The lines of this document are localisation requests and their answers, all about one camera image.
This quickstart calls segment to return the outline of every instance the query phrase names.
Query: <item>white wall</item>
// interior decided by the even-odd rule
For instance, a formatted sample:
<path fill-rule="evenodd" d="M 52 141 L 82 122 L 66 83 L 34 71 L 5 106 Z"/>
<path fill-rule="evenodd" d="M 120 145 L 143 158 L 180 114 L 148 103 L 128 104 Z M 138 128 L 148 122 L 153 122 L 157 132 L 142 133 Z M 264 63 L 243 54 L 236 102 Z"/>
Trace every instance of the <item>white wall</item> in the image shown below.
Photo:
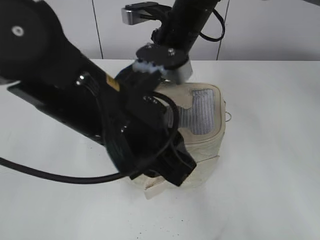
<path fill-rule="evenodd" d="M 94 0 L 103 57 L 105 59 L 135 59 L 136 51 L 151 42 L 151 34 L 158 28 L 159 21 L 148 21 L 134 26 L 122 23 L 121 8 L 125 5 L 143 2 L 141 0 Z M 158 0 L 159 4 L 172 6 L 174 0 Z M 222 0 L 217 10 L 225 16 L 228 0 Z M 211 16 L 204 33 L 209 36 L 221 35 L 219 21 Z M 216 60 L 219 43 L 212 43 L 199 38 L 190 52 L 192 60 Z"/>
<path fill-rule="evenodd" d="M 320 61 L 320 6 L 230 0 L 219 60 Z"/>
<path fill-rule="evenodd" d="M 229 0 L 217 10 L 225 16 Z M 61 20 L 66 36 L 85 55 L 101 58 L 92 0 L 47 0 Z M 135 59 L 136 50 L 150 42 L 160 22 L 135 26 L 122 23 L 121 8 L 140 0 L 93 0 L 105 59 Z M 174 0 L 159 0 L 172 6 Z M 204 30 L 219 36 L 221 27 L 211 16 Z M 193 60 L 216 60 L 219 43 L 199 38 L 190 52 Z M 303 0 L 230 0 L 226 35 L 219 60 L 320 61 L 320 6 Z"/>
<path fill-rule="evenodd" d="M 57 14 L 64 34 L 91 59 L 101 59 L 91 0 L 45 0 Z"/>

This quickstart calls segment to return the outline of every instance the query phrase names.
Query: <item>screw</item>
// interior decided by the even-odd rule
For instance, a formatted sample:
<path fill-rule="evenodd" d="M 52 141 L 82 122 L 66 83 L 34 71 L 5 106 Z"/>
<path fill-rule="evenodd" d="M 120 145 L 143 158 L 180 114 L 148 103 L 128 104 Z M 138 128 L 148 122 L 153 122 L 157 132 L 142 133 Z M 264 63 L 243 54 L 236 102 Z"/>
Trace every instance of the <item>screw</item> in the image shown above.
<path fill-rule="evenodd" d="M 169 56 L 174 56 L 176 54 L 176 51 L 173 49 L 173 48 L 169 48 L 168 49 L 168 53 L 169 53 Z"/>
<path fill-rule="evenodd" d="M 82 85 L 84 83 L 84 80 L 85 80 L 85 76 L 84 75 L 80 75 L 78 80 L 75 82 L 75 84 L 80 86 L 80 85 Z"/>
<path fill-rule="evenodd" d="M 16 35 L 17 37 L 22 37 L 22 36 L 25 34 L 24 29 L 23 29 L 22 27 L 20 27 L 20 26 L 14 26 L 14 27 L 12 27 L 11 31 L 12 31 L 12 33 L 13 33 L 14 35 Z"/>

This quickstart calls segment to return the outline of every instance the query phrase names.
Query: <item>black cable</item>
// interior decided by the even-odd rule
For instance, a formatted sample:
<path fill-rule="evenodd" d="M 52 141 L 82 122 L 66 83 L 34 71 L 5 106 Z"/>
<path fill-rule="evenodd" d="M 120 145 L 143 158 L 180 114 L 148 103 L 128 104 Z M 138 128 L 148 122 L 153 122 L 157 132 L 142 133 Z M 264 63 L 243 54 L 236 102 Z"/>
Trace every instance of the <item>black cable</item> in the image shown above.
<path fill-rule="evenodd" d="M 0 165 L 12 170 L 16 170 L 20 173 L 37 177 L 37 178 L 51 180 L 54 182 L 66 183 L 66 184 L 102 184 L 102 183 L 119 180 L 124 177 L 120 173 L 107 175 L 107 176 L 99 176 L 99 177 L 62 176 L 62 175 L 57 175 L 53 173 L 48 173 L 45 171 L 36 170 L 31 167 L 23 166 L 18 163 L 14 163 L 12 161 L 8 161 L 2 157 L 0 157 Z"/>
<path fill-rule="evenodd" d="M 222 34 L 219 38 L 212 38 L 212 37 L 209 37 L 209 36 L 206 36 L 204 35 L 202 32 L 200 32 L 200 36 L 204 39 L 204 40 L 207 40 L 209 42 L 219 42 L 221 41 L 224 37 L 225 37 L 225 34 L 226 34 L 226 25 L 225 25 L 225 20 L 224 18 L 217 12 L 217 10 L 213 9 L 213 14 L 216 16 L 216 18 L 219 20 L 219 22 L 221 23 L 221 26 L 222 26 Z"/>
<path fill-rule="evenodd" d="M 175 104 L 175 102 L 171 100 L 171 98 L 169 98 L 166 95 L 163 95 L 163 94 L 161 94 L 159 92 L 153 92 L 152 96 L 157 98 L 157 99 L 161 99 L 161 100 L 165 101 L 167 104 L 169 104 L 169 106 L 170 106 L 170 108 L 172 109 L 172 112 L 173 112 L 172 128 L 170 129 L 170 131 L 168 133 L 167 141 L 159 149 L 159 151 L 155 154 L 155 156 L 158 157 L 160 154 L 162 154 L 169 147 L 169 145 L 172 143 L 172 141 L 176 137 L 177 132 L 178 132 L 178 128 L 179 128 L 179 118 L 180 118 L 180 116 L 179 116 L 179 109 L 178 109 L 177 105 Z"/>
<path fill-rule="evenodd" d="M 86 86 L 94 95 L 97 93 L 96 91 L 98 89 L 94 89 L 93 85 L 87 85 Z M 174 101 L 172 101 L 169 97 L 166 95 L 163 95 L 158 92 L 153 92 L 152 96 L 158 99 L 161 99 L 169 104 L 169 106 L 172 108 L 173 111 L 173 124 L 172 129 L 168 133 L 168 140 L 165 142 L 165 144 L 160 148 L 160 150 L 155 154 L 156 157 L 158 157 L 160 154 L 162 154 L 172 143 L 173 139 L 175 138 L 178 128 L 179 128 L 179 109 Z M 101 102 L 99 101 L 99 97 L 97 97 L 97 102 L 99 108 L 101 108 Z M 104 114 L 101 115 L 102 119 L 104 119 L 106 116 Z M 60 182 L 60 183 L 66 183 L 66 184 L 79 184 L 79 185 L 90 185 L 90 184 L 101 184 L 101 183 L 108 183 L 112 181 L 119 180 L 121 178 L 124 178 L 121 173 L 115 173 L 111 175 L 106 176 L 100 176 L 100 177 L 72 177 L 72 176 L 63 176 L 63 175 L 57 175 L 45 171 L 40 171 L 37 169 L 33 169 L 28 166 L 20 165 L 18 163 L 8 161 L 2 157 L 0 157 L 0 165 L 4 166 L 6 168 L 16 170 L 20 173 L 24 173 L 27 175 L 31 175 L 37 178 L 46 179 L 54 182 Z"/>

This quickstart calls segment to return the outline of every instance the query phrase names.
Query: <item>bolt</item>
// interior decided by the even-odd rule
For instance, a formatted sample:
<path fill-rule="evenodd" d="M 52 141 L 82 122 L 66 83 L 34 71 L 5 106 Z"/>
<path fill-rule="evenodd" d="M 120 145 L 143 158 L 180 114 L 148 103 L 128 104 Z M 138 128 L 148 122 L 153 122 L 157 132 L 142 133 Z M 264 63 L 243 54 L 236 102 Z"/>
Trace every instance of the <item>bolt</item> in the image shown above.
<path fill-rule="evenodd" d="M 14 35 L 16 35 L 17 37 L 22 37 L 22 36 L 25 34 L 24 29 L 23 29 L 22 27 L 20 27 L 20 26 L 14 26 L 14 27 L 12 27 L 11 31 L 12 31 L 12 33 L 13 33 Z"/>
<path fill-rule="evenodd" d="M 176 54 L 176 51 L 173 48 L 168 49 L 169 56 L 172 57 Z"/>

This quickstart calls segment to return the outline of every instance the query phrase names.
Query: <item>cable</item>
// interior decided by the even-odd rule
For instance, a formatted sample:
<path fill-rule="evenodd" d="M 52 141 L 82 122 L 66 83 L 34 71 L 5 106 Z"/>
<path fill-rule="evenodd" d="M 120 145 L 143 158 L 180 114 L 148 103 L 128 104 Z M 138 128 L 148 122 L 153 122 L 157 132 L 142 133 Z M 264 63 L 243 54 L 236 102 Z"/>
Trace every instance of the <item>cable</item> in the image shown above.
<path fill-rule="evenodd" d="M 222 34 L 219 38 L 212 38 L 209 36 L 204 35 L 202 32 L 200 32 L 200 36 L 204 39 L 207 40 L 209 42 L 219 42 L 221 41 L 224 37 L 225 37 L 225 33 L 226 33 L 226 25 L 225 25 L 225 20 L 224 18 L 217 12 L 217 10 L 213 9 L 213 14 L 216 16 L 216 18 L 219 20 L 219 22 L 221 23 L 222 26 Z"/>
<path fill-rule="evenodd" d="M 86 78 L 90 77 L 88 73 L 84 73 L 81 75 L 83 79 L 79 79 L 77 81 L 77 85 L 84 85 L 91 93 L 95 96 L 97 105 L 100 110 L 100 115 L 102 119 L 102 123 L 105 123 L 106 115 L 104 112 L 102 112 L 102 103 L 101 99 L 99 98 L 99 85 L 93 80 L 93 81 L 86 81 Z M 105 124 L 102 124 L 103 128 L 103 134 L 105 133 Z M 111 175 L 106 176 L 100 176 L 100 177 L 72 177 L 72 176 L 62 176 L 57 175 L 53 173 L 48 173 L 45 171 L 40 171 L 33 169 L 31 167 L 23 166 L 18 163 L 14 163 L 11 161 L 8 161 L 2 157 L 0 157 L 0 165 L 7 167 L 12 170 L 16 170 L 20 173 L 28 174 L 34 177 L 38 177 L 41 179 L 51 180 L 54 182 L 60 182 L 60 183 L 66 183 L 66 184 L 81 184 L 81 185 L 87 185 L 87 184 L 101 184 L 101 183 L 108 183 L 115 180 L 119 180 L 121 178 L 124 178 L 125 176 L 121 173 L 115 173 Z"/>
<path fill-rule="evenodd" d="M 177 107 L 177 105 L 175 104 L 174 101 L 171 100 L 171 98 L 167 97 L 166 95 L 163 95 L 159 92 L 153 92 L 152 96 L 157 98 L 157 99 L 161 99 L 163 101 L 165 101 L 167 104 L 169 104 L 170 108 L 172 109 L 173 112 L 173 123 L 172 123 L 172 129 L 169 131 L 168 134 L 168 139 L 165 142 L 165 144 L 160 148 L 160 150 L 155 154 L 156 157 L 158 157 L 160 154 L 162 154 L 171 144 L 171 142 L 174 140 L 177 132 L 178 132 L 178 128 L 179 128 L 179 109 Z"/>
<path fill-rule="evenodd" d="M 107 175 L 107 176 L 99 176 L 99 177 L 72 177 L 72 176 L 62 176 L 57 174 L 48 173 L 45 171 L 40 171 L 33 169 L 31 167 L 23 166 L 18 163 L 14 163 L 12 161 L 8 161 L 2 157 L 0 157 L 0 165 L 16 170 L 20 173 L 28 174 L 37 178 L 51 180 L 54 182 L 60 182 L 65 184 L 102 184 L 108 183 L 115 180 L 119 180 L 124 176 L 120 173 Z"/>

